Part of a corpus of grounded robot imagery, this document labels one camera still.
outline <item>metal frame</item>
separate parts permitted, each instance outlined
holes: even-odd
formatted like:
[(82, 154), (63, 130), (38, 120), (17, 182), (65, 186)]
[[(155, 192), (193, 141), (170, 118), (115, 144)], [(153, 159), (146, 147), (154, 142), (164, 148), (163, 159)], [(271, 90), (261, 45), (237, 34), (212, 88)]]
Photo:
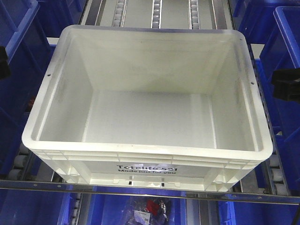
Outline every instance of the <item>metal frame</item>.
[[(231, 201), (231, 202), (249, 202), (249, 203), (275, 203), (298, 205), (300, 197), (297, 196), (279, 196), (266, 194), (248, 194), (248, 193), (228, 193), (228, 192), (205, 192), (205, 191), (185, 191), (169, 190), (159, 188), (136, 188), (136, 187), (114, 187), (114, 186), (95, 186), (67, 183), (51, 182), (33, 182), (33, 181), (10, 181), (1, 180), (0, 189), (18, 189), (18, 190), (35, 190), (35, 191), (53, 191), (53, 192), (76, 192), (85, 194), (106, 194), (106, 195), (132, 195), (132, 196), (160, 196), (169, 198), (186, 198), (197, 200), (212, 201)], [(167, 195), (149, 195), (149, 190), (160, 191)]]

